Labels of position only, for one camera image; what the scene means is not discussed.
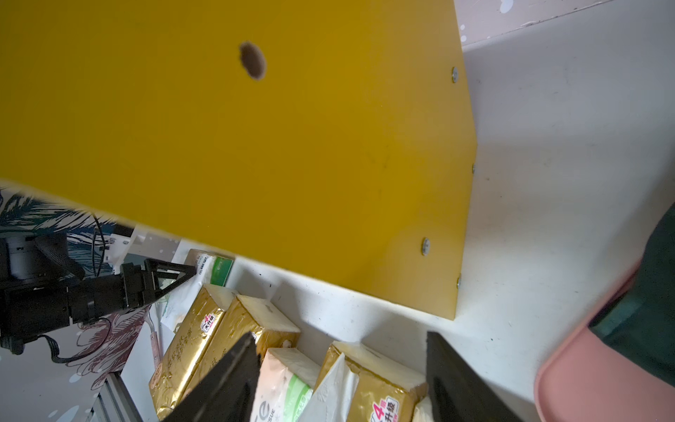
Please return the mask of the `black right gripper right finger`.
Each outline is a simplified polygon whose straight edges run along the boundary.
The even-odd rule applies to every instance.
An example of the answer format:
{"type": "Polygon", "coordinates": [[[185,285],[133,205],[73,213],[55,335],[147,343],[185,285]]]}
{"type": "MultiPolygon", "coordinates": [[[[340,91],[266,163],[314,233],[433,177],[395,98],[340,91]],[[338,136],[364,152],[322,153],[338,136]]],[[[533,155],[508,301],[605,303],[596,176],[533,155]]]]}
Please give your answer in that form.
{"type": "Polygon", "coordinates": [[[439,332],[426,334],[425,372],[436,421],[520,420],[439,332]]]}

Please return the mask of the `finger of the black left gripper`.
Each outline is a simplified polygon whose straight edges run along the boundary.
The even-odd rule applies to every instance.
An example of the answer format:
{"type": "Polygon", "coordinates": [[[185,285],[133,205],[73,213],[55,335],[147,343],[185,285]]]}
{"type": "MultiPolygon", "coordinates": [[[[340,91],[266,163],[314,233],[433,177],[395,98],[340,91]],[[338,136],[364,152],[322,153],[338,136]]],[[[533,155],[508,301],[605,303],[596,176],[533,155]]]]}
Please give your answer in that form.
{"type": "Polygon", "coordinates": [[[156,302],[190,281],[196,266],[147,258],[144,260],[144,301],[156,302]]]}

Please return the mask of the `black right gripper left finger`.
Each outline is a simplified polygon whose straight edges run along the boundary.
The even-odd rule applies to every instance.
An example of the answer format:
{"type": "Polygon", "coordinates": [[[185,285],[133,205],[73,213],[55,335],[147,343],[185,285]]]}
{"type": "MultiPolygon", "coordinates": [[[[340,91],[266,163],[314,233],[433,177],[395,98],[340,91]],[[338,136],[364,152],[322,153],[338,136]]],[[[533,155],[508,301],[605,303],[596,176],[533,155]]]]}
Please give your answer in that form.
{"type": "Polygon", "coordinates": [[[260,373],[252,333],[244,334],[166,418],[167,421],[246,422],[260,373]]]}

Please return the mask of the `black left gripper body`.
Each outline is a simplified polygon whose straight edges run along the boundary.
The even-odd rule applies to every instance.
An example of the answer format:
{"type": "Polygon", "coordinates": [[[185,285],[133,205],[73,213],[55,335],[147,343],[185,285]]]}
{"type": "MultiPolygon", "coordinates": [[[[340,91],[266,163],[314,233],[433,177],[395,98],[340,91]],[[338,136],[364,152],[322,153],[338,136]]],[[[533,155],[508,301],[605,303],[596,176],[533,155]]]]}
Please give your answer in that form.
{"type": "Polygon", "coordinates": [[[79,281],[70,276],[53,281],[66,294],[73,323],[90,323],[116,312],[128,312],[151,304],[158,298],[156,263],[143,266],[124,264],[119,274],[79,281]]]}

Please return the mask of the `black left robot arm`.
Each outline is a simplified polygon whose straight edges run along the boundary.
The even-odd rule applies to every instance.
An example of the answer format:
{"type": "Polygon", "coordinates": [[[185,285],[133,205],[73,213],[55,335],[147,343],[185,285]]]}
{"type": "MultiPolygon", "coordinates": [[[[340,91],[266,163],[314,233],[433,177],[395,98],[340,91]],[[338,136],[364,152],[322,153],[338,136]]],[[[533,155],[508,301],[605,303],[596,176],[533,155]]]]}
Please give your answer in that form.
{"type": "Polygon", "coordinates": [[[67,237],[9,237],[1,241],[1,346],[15,355],[45,339],[57,364],[76,362],[60,354],[50,333],[73,324],[107,322],[109,315],[153,304],[188,282],[197,270],[148,258],[125,264],[119,274],[87,277],[68,252],[67,237]]]}

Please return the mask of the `yellow shelf unit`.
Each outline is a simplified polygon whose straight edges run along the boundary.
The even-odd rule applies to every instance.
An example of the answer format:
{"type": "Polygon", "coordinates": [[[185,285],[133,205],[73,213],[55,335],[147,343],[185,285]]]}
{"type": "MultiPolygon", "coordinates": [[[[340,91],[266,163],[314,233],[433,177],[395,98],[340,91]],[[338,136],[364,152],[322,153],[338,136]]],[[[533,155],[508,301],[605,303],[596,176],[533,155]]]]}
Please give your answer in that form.
{"type": "Polygon", "coordinates": [[[451,319],[476,130],[450,1],[4,1],[1,179],[451,319]]]}

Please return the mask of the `pink stick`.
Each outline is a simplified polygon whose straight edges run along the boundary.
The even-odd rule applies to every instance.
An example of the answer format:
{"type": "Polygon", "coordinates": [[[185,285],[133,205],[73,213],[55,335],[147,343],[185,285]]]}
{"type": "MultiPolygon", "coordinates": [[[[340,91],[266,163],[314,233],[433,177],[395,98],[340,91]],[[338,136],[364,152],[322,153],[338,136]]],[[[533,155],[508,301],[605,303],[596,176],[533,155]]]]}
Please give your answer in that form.
{"type": "Polygon", "coordinates": [[[150,343],[153,355],[153,362],[155,368],[157,369],[162,361],[161,347],[158,339],[158,331],[156,330],[154,323],[152,321],[149,321],[148,325],[150,330],[150,343]]]}

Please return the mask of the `pink plastic tray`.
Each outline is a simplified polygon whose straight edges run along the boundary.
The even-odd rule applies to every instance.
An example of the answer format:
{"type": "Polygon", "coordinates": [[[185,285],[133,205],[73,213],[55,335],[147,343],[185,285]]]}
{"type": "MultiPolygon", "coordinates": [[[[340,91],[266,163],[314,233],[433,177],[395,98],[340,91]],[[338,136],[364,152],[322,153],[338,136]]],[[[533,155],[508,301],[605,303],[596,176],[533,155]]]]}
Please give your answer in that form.
{"type": "Polygon", "coordinates": [[[673,421],[674,388],[605,345],[588,328],[628,291],[634,265],[540,367],[534,403],[543,421],[673,421]]]}

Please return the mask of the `dark green cloth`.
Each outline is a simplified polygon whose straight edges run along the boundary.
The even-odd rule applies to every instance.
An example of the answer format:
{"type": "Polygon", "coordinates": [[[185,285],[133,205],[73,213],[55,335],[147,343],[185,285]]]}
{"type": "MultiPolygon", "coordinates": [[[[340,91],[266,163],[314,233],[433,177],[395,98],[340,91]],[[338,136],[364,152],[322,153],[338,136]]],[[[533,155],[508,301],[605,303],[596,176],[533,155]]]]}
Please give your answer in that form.
{"type": "Polygon", "coordinates": [[[606,346],[674,385],[674,208],[650,235],[630,290],[589,323],[606,346]]]}

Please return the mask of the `base linear rail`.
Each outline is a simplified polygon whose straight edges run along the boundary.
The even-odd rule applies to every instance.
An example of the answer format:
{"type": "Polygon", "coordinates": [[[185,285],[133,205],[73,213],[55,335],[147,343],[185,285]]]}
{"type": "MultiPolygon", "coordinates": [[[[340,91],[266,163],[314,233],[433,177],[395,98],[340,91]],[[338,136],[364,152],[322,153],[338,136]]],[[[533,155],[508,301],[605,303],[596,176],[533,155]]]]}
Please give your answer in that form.
{"type": "Polygon", "coordinates": [[[93,405],[85,412],[86,422],[141,422],[142,418],[130,396],[121,373],[107,375],[93,405]]]}

